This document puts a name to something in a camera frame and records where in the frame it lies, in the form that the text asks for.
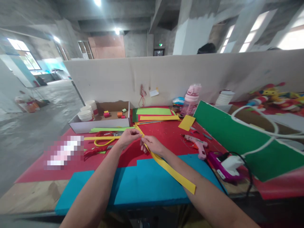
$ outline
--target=pink glue gun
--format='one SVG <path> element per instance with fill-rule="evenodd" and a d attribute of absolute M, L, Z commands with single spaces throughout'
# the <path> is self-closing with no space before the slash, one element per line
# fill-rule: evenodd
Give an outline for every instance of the pink glue gun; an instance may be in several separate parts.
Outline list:
<path fill-rule="evenodd" d="M 197 146 L 197 148 L 199 149 L 199 155 L 198 155 L 199 159 L 201 159 L 201 160 L 206 159 L 207 155 L 206 155 L 206 152 L 205 152 L 205 147 L 208 147 L 208 143 L 203 142 L 203 141 L 201 141 L 197 138 L 194 138 L 190 135 L 182 135 L 181 134 L 181 136 L 183 136 L 187 141 L 193 142 Z"/>

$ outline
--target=black cable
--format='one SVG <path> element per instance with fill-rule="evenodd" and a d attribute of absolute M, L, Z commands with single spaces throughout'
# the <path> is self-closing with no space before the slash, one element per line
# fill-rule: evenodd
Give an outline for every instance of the black cable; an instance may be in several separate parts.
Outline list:
<path fill-rule="evenodd" d="M 247 192 L 246 192 L 246 198 L 248 198 L 249 192 L 250 192 L 250 190 L 251 190 L 251 188 L 253 186 L 253 177 L 252 177 L 251 170 L 249 169 L 249 166 L 248 166 L 247 162 L 245 161 L 245 159 L 241 155 L 239 155 L 236 152 L 228 152 L 228 153 L 230 153 L 230 154 L 236 154 L 237 156 L 239 156 L 242 159 L 242 161 L 245 163 L 245 167 L 248 169 L 249 179 L 250 179 L 250 183 L 249 183 L 249 186 L 248 186 L 248 189 L 247 189 Z"/>

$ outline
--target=green paper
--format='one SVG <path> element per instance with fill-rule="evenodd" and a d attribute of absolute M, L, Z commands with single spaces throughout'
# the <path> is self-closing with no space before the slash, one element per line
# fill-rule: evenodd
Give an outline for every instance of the green paper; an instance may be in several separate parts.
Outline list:
<path fill-rule="evenodd" d="M 136 114 L 136 112 L 137 112 L 137 108 L 132 109 L 132 122 L 133 123 L 138 122 L 138 115 Z"/>
<path fill-rule="evenodd" d="M 169 108 L 138 108 L 137 115 L 172 115 Z"/>
<path fill-rule="evenodd" d="M 229 114 L 203 101 L 200 101 L 194 117 L 228 151 L 240 155 L 259 148 L 270 138 L 235 122 Z M 263 150 L 247 155 L 245 160 L 252 173 L 264 182 L 302 167 L 304 155 L 274 140 Z"/>
<path fill-rule="evenodd" d="M 125 128 L 92 128 L 90 133 L 100 132 L 100 131 L 125 131 L 126 129 L 134 129 L 135 127 L 125 127 Z"/>

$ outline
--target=white cable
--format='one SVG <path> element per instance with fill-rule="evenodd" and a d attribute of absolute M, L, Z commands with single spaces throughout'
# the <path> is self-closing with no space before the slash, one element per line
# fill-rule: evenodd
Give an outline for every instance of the white cable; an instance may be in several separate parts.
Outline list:
<path fill-rule="evenodd" d="M 248 108 L 248 107 L 255 109 L 255 111 L 257 111 L 261 116 L 263 116 L 265 119 L 267 119 L 267 120 L 273 125 L 273 127 L 274 127 L 274 129 L 275 129 L 275 130 L 274 130 L 274 133 L 269 132 L 269 131 L 262 130 L 262 129 L 257 128 L 257 127 L 254 127 L 254 126 L 252 126 L 252 125 L 250 125 L 250 124 L 247 124 L 247 123 L 245 123 L 244 121 L 241 121 L 241 120 L 239 120 L 239 119 L 237 119 L 237 118 L 235 117 L 235 115 L 236 115 L 240 110 L 242 110 L 242 109 L 244 109 L 244 108 Z M 272 143 L 272 141 L 274 141 L 274 139 L 275 139 L 276 137 L 281 137 L 281 138 L 304 138 L 304 136 L 280 135 L 280 134 L 278 134 L 278 132 L 279 132 L 279 127 L 278 127 L 278 125 L 277 125 L 273 120 L 267 118 L 266 115 L 265 115 L 264 113 L 262 113 L 261 111 L 259 111 L 257 108 L 252 107 L 252 106 L 249 106 L 249 105 L 243 106 L 243 107 L 241 107 L 241 108 L 235 110 L 235 111 L 231 114 L 231 118 L 232 118 L 232 120 L 234 120 L 234 121 L 236 121 L 236 122 L 238 122 L 238 123 L 240 123 L 240 124 L 242 124 L 242 125 L 244 125 L 244 126 L 250 127 L 250 128 L 252 128 L 252 129 L 254 129 L 254 130 L 257 130 L 257 131 L 259 131 L 259 132 L 261 132 L 261 133 L 264 133 L 264 134 L 267 134 L 267 135 L 272 136 L 264 145 L 262 145 L 262 146 L 259 147 L 258 149 L 253 150 L 253 151 L 249 151 L 249 152 L 243 154 L 243 155 L 242 155 L 243 158 L 245 158 L 245 157 L 246 157 L 247 155 L 249 155 L 249 154 L 256 153 L 256 152 L 258 152 L 258 151 L 260 151 L 260 150 L 266 148 L 270 143 Z"/>

